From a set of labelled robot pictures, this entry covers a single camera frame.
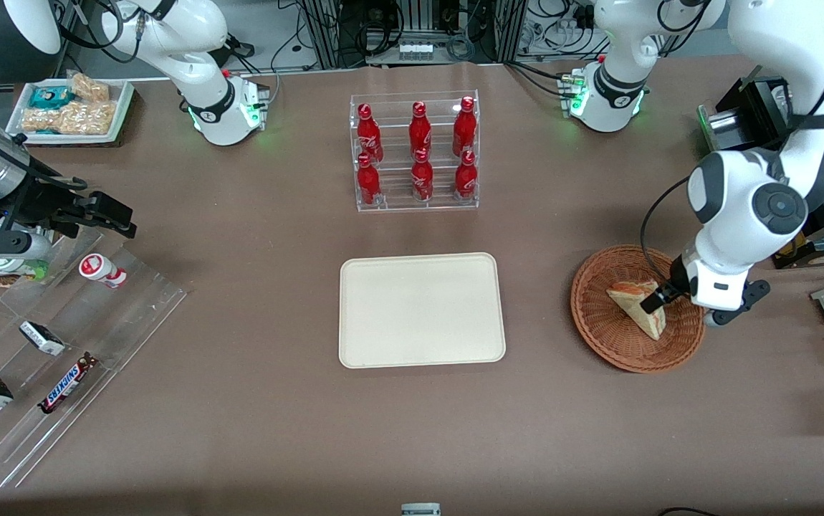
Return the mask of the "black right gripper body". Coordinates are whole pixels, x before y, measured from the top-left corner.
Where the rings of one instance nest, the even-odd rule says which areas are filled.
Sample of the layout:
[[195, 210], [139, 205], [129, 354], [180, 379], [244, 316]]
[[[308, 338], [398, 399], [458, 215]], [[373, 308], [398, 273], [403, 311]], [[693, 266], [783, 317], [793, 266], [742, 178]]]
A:
[[31, 179], [0, 199], [0, 254], [31, 254], [41, 239], [29, 229], [41, 226], [75, 237], [82, 225], [71, 215], [85, 215], [87, 199], [71, 189]]

